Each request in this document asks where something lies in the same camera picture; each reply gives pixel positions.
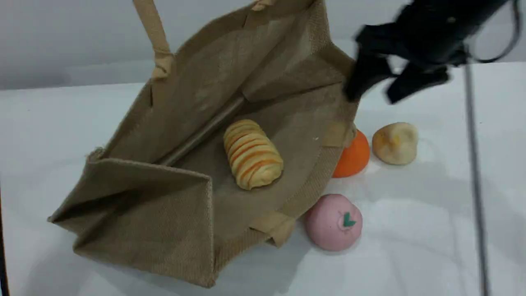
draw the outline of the white wall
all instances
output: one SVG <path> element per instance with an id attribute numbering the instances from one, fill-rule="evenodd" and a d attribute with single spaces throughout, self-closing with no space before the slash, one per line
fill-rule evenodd
<path id="1" fill-rule="evenodd" d="M 354 47 L 351 39 L 361 25 L 391 21 L 407 2 L 326 1 L 332 37 L 345 47 Z M 211 19 L 248 2 L 156 0 L 156 5 L 174 51 Z M 483 30 L 476 52 L 495 55 L 505 47 L 511 31 L 507 6 Z M 149 40 L 130 0 L 4 0 L 0 4 L 0 89 L 143 82 L 152 68 L 151 57 Z M 504 61 L 526 61 L 526 42 Z"/>

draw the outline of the pink peach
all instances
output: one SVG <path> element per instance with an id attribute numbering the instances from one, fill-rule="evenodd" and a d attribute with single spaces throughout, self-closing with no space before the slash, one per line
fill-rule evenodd
<path id="1" fill-rule="evenodd" d="M 310 239 L 327 251 L 348 249 L 361 235 L 360 210 L 341 194 L 328 194 L 309 210 L 305 227 Z"/>

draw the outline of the bag handle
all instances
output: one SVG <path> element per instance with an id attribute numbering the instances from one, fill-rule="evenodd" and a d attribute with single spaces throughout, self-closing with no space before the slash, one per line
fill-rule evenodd
<path id="1" fill-rule="evenodd" d="M 154 48 L 155 68 L 151 77 L 153 80 L 166 78 L 170 74 L 174 55 L 170 51 L 168 41 L 166 41 L 163 24 L 154 0 L 133 0 L 133 3 Z"/>

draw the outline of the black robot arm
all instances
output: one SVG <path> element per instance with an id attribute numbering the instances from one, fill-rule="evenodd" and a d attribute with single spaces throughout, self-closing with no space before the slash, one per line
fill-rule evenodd
<path id="1" fill-rule="evenodd" d="M 448 66 L 466 62 L 464 40 L 507 1 L 413 0 L 393 23 L 364 26 L 356 36 L 358 58 L 345 87 L 348 99 L 354 101 L 376 83 L 395 76 L 387 89 L 391 103 L 447 82 Z M 408 61 L 400 75 L 391 71 L 389 55 Z"/>

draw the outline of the striped bread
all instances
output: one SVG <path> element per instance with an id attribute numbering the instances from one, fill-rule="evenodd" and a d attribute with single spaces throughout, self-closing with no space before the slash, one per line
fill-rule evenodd
<path id="1" fill-rule="evenodd" d="M 252 120 L 231 124 L 223 136 L 232 174 L 239 187 L 250 190 L 281 176 L 283 159 L 261 127 Z"/>

